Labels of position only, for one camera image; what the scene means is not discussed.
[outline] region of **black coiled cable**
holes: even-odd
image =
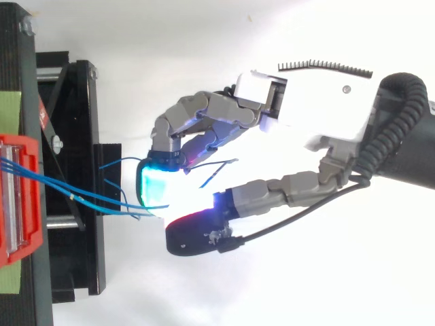
[[[351,176],[349,178],[351,181],[357,181],[358,177],[370,180],[387,157],[397,151],[429,107],[425,84],[410,73],[395,73],[387,76],[382,80],[380,87],[402,93],[404,106],[394,120],[361,150],[353,167],[353,171],[359,173],[360,177]]]
[[[235,85],[231,85],[231,87],[226,86],[224,88],[224,90],[218,90],[217,92],[215,92],[216,94],[219,95],[224,95],[224,96],[228,96],[228,97],[234,97],[234,92],[236,90],[236,86]]]

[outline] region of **screw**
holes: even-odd
[[[349,86],[349,85],[343,86],[343,93],[349,94],[351,92],[351,90],[352,90],[351,86]]]
[[[98,69],[95,67],[91,67],[89,71],[89,76],[91,79],[97,80],[99,76]]]
[[[63,142],[60,140],[57,134],[53,136],[52,147],[53,147],[53,152],[56,155],[59,154],[60,150],[63,148]]]
[[[32,16],[25,16],[20,23],[20,30],[27,36],[35,35],[35,19]]]

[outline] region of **red clamp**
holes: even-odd
[[[0,155],[38,173],[39,145],[0,134]],[[43,241],[39,182],[0,171],[0,267],[33,253]]]

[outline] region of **black frame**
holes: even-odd
[[[56,65],[64,57],[65,52],[43,53],[37,54],[37,61],[49,67],[50,60]],[[46,175],[119,200],[120,192],[106,186],[103,180],[107,178],[119,184],[120,165],[98,169],[121,158],[121,144],[99,144],[94,72],[95,67],[87,60],[63,63],[57,81],[39,82],[39,93],[52,124],[43,131]],[[58,155],[51,144],[56,134],[64,143]],[[68,198],[52,189],[46,191],[48,216],[72,214],[79,226],[48,230],[53,303],[74,301],[74,289],[78,288],[88,288],[89,295],[100,294],[106,286],[103,216],[85,206],[71,205]],[[119,205],[91,201],[120,209]]]
[[[35,41],[20,31],[29,13],[16,3],[0,3],[0,90],[22,92],[20,133],[41,143],[36,82]],[[42,161],[39,169],[44,171]],[[41,188],[41,198],[45,192]],[[45,200],[41,201],[43,244],[22,259],[18,295],[0,295],[0,325],[52,326],[50,262]]]

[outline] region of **green tape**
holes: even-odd
[[[0,134],[18,134],[21,92],[0,92]],[[19,294],[21,261],[0,268],[0,294]]]
[[[18,134],[21,92],[0,92],[0,133]]]
[[[0,268],[0,294],[19,294],[21,261]]]

